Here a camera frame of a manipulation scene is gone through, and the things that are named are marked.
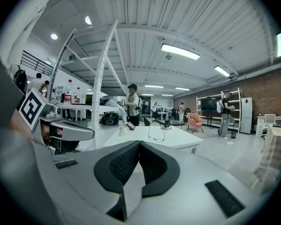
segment refrigerator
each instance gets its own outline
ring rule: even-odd
[[[252,112],[253,112],[253,103],[251,97],[245,97],[241,99],[241,124],[240,132],[241,133],[251,133],[252,127]]]

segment white backpack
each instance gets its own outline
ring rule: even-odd
[[[223,105],[222,100],[218,100],[218,101],[216,102],[216,110],[217,110],[218,113],[223,113],[223,111],[224,111],[224,105]]]

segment white floor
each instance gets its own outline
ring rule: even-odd
[[[121,125],[104,126],[100,135],[100,144],[104,144]],[[152,126],[159,126],[158,123],[152,123]],[[195,130],[193,135],[203,139],[200,146],[197,147],[196,154],[206,157],[218,164],[220,167],[231,173],[249,189],[256,181],[253,171],[261,161],[261,150],[264,140],[260,136],[237,133],[235,139],[231,139],[231,133],[227,133],[228,140],[217,136],[218,128],[203,126],[201,130]],[[92,141],[80,142],[80,150],[93,149]],[[135,209],[141,200],[141,188],[145,185],[141,166],[138,164],[131,178],[124,186],[126,208],[128,216]],[[260,194],[260,187],[256,186],[254,193]]]

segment ceiling light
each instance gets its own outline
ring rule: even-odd
[[[147,88],[163,88],[163,86],[145,85]]]
[[[182,48],[174,47],[174,46],[171,46],[171,45],[166,45],[166,44],[162,45],[161,50],[165,51],[165,52],[169,52],[169,53],[176,53],[176,54],[179,54],[179,55],[182,55],[182,56],[185,56],[185,57],[188,57],[188,58],[192,58],[192,59],[195,59],[195,60],[197,60],[200,57],[200,55],[195,54],[193,52],[187,51],[187,50],[182,49]]]
[[[226,77],[229,77],[229,76],[230,76],[229,73],[227,73],[224,69],[222,69],[222,68],[219,67],[219,66],[216,66],[216,67],[215,67],[215,70],[218,71],[218,72],[220,72],[221,74],[223,74],[223,75],[226,76]]]
[[[176,89],[189,91],[189,89],[188,89],[188,88],[176,88]]]
[[[277,35],[277,57],[281,56],[281,33]]]
[[[85,18],[85,22],[86,22],[87,24],[89,24],[89,25],[92,24],[92,22],[91,22],[90,19],[89,19],[89,16],[87,16],[87,17]]]
[[[56,35],[55,33],[52,33],[52,34],[51,34],[51,38],[52,38],[53,40],[56,40],[58,37],[57,37],[57,35]]]

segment glasses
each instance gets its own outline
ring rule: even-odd
[[[148,139],[151,140],[151,141],[163,142],[163,141],[164,141],[164,130],[163,130],[163,139],[154,138],[154,137],[151,137],[151,136],[150,136],[150,127],[151,127],[151,125],[149,126]]]

